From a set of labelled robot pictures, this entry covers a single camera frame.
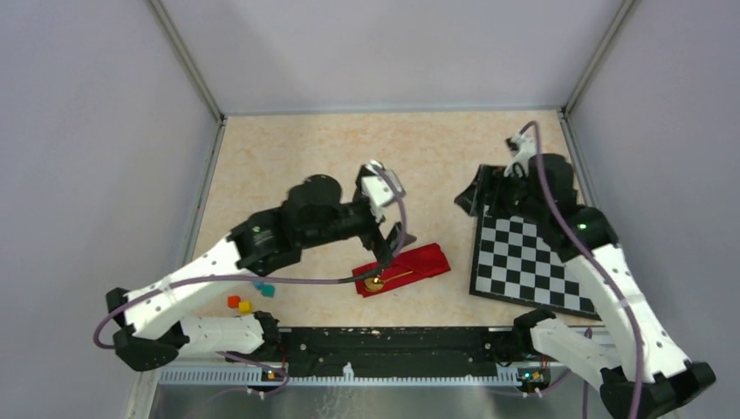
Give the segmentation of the gold spoon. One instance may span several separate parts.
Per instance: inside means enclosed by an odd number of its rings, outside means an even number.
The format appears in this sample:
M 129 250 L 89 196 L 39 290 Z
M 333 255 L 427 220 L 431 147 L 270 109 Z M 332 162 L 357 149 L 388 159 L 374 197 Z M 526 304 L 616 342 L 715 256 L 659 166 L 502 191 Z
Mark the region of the gold spoon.
M 404 278 L 412 273 L 413 271 L 405 271 L 403 273 L 399 273 L 397 275 L 393 275 L 392 277 L 388 277 L 388 278 L 374 277 L 374 278 L 365 279 L 362 282 L 362 290 L 368 293 L 380 292 L 383 290 L 385 285 L 389 284 L 390 282 L 395 281 L 396 279 L 399 279 L 399 278 Z

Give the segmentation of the red cloth napkin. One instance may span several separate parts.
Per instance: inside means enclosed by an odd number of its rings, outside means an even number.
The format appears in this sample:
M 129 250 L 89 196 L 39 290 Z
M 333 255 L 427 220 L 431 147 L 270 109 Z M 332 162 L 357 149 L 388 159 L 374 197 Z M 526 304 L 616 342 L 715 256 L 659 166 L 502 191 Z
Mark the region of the red cloth napkin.
M 377 293 L 368 293 L 362 290 L 362 282 L 355 283 L 355 291 L 363 298 L 369 298 L 383 293 L 390 293 L 406 285 L 433 278 L 451 270 L 449 261 L 438 243 L 425 244 L 421 247 L 403 251 L 398 257 L 378 276 L 388 278 L 405 271 L 413 271 L 412 274 L 396 279 L 385 285 L 382 291 Z

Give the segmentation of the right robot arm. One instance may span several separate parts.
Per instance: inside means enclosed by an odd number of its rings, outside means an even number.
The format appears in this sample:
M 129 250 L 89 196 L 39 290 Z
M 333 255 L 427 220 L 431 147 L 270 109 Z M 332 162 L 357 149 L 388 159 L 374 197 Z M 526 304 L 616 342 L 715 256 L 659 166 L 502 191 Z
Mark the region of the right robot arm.
M 480 165 L 455 199 L 479 219 L 520 217 L 535 227 L 591 301 L 613 340 L 606 349 L 544 308 L 517 317 L 511 346 L 524 360 L 561 362 L 599 392 L 614 418 L 656 418 L 693 401 L 716 382 L 709 363 L 693 361 L 671 339 L 627 265 L 606 216 L 579 202 L 572 165 L 546 154 L 517 164 Z

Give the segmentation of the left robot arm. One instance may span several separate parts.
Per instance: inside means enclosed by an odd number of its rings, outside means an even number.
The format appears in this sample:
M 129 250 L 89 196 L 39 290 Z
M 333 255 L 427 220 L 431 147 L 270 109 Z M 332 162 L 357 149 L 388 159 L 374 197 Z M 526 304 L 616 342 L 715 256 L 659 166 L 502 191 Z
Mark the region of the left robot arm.
M 404 222 L 380 231 L 385 208 L 402 205 L 405 195 L 396 174 L 377 163 L 361 167 L 349 202 L 334 178 L 306 178 L 279 206 L 251 215 L 179 270 L 136 290 L 108 292 L 107 319 L 117 325 L 110 349 L 137 372 L 195 355 L 274 358 L 282 339 L 271 314 L 220 318 L 197 310 L 242 282 L 275 284 L 276 271 L 297 264 L 305 250 L 353 237 L 375 256 L 371 275 L 378 275 L 408 242 Z

